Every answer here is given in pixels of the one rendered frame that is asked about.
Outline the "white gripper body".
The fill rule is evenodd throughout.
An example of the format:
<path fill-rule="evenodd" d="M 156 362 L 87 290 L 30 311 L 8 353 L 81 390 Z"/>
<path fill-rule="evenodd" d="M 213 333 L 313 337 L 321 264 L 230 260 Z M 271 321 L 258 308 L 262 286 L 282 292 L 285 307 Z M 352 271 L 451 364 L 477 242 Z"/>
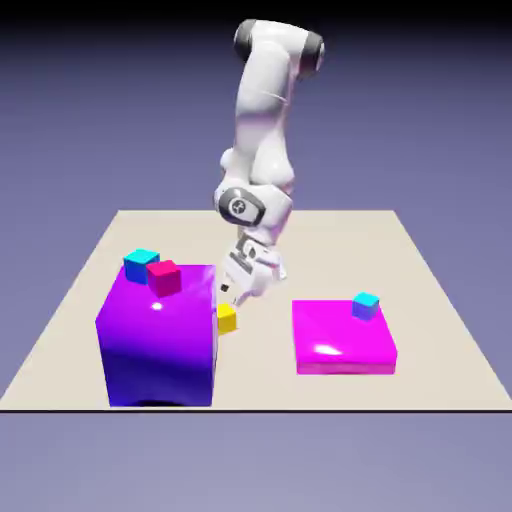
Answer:
<path fill-rule="evenodd" d="M 281 256 L 277 252 L 241 254 L 229 252 L 223 260 L 223 277 L 235 290 L 235 296 L 243 291 L 251 291 L 253 297 L 261 296 L 275 282 L 287 278 Z"/>

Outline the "small yellow cube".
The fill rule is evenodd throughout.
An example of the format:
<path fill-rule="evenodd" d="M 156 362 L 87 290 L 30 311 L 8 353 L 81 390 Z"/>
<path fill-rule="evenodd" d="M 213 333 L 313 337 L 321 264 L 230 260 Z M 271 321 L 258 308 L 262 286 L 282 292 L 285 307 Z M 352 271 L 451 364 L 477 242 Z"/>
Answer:
<path fill-rule="evenodd" d="M 217 319 L 218 333 L 220 335 L 233 332 L 237 329 L 237 313 L 231 304 L 222 303 L 218 305 Z"/>

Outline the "small red cube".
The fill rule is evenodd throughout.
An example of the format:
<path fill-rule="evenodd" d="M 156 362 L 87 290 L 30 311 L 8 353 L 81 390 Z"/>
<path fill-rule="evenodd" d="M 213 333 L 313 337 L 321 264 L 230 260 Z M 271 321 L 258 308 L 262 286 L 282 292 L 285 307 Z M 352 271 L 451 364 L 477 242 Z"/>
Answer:
<path fill-rule="evenodd" d="M 182 289 L 181 269 L 172 261 L 158 261 L 146 266 L 148 286 L 159 298 Z"/>

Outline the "small cyan cube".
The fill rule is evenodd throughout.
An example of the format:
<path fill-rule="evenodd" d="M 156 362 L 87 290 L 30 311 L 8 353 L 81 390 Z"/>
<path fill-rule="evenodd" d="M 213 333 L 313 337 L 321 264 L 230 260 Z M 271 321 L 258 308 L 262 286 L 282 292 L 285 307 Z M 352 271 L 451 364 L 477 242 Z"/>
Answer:
<path fill-rule="evenodd" d="M 360 292 L 352 300 L 352 316 L 363 321 L 370 321 L 377 314 L 379 307 L 378 296 Z"/>
<path fill-rule="evenodd" d="M 148 282 L 147 266 L 160 261 L 160 253 L 138 248 L 123 258 L 125 277 L 131 282 L 146 285 Z"/>

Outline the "large purple box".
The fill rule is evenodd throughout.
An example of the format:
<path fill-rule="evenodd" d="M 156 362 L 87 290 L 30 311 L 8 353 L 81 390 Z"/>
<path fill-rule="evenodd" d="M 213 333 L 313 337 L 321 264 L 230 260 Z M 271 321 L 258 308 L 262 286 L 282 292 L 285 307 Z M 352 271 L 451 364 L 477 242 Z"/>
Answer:
<path fill-rule="evenodd" d="M 95 321 L 111 406 L 212 403 L 216 268 L 184 265 L 182 290 L 159 298 L 120 270 Z"/>

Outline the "large magenta box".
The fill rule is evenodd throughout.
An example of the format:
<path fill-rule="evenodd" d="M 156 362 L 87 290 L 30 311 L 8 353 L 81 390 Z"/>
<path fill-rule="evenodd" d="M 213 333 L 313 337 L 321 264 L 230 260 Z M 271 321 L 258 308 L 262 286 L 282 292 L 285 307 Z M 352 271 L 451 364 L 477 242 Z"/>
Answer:
<path fill-rule="evenodd" d="M 352 300 L 294 300 L 292 328 L 299 375 L 395 372 L 397 348 L 381 306 L 374 318 L 352 316 Z"/>

